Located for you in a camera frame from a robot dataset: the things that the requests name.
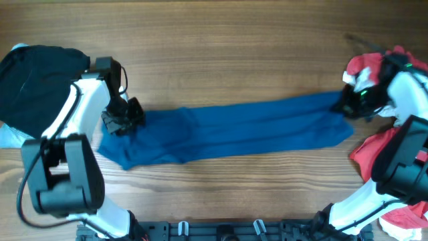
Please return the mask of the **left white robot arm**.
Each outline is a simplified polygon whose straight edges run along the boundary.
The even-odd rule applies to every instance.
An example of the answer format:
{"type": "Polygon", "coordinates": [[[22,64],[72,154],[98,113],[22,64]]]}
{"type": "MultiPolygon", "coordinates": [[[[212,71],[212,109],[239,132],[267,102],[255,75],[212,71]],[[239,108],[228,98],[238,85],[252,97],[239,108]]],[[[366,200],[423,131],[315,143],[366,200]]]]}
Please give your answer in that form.
{"type": "Polygon", "coordinates": [[[80,77],[39,139],[24,142],[25,174],[17,192],[19,219],[37,229],[79,222],[100,238],[148,240],[134,214],[105,196],[102,172],[90,146],[99,118],[114,133],[134,127],[119,77],[80,77]]]}

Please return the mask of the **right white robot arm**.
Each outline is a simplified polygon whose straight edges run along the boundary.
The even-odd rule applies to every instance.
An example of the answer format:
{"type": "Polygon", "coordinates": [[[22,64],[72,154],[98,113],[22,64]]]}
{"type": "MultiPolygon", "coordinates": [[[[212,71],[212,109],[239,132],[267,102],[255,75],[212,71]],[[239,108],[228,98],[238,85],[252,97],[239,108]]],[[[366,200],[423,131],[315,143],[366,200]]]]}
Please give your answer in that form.
{"type": "Polygon", "coordinates": [[[315,215],[309,231],[314,240],[346,240],[387,213],[427,201],[427,159],[418,157],[427,151],[427,76],[399,72],[387,92],[401,126],[376,156],[370,179],[315,215]]]}

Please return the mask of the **blue polo shirt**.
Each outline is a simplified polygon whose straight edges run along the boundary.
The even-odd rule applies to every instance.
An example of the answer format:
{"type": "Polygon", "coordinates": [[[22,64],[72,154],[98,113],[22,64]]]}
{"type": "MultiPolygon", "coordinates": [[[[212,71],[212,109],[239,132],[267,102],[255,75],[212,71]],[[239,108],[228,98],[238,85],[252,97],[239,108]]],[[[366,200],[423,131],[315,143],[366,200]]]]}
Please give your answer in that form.
{"type": "Polygon", "coordinates": [[[123,136],[104,129],[99,154],[124,170],[237,155],[333,147],[353,134],[332,112],[339,92],[281,100],[150,110],[146,123],[123,136]]]}

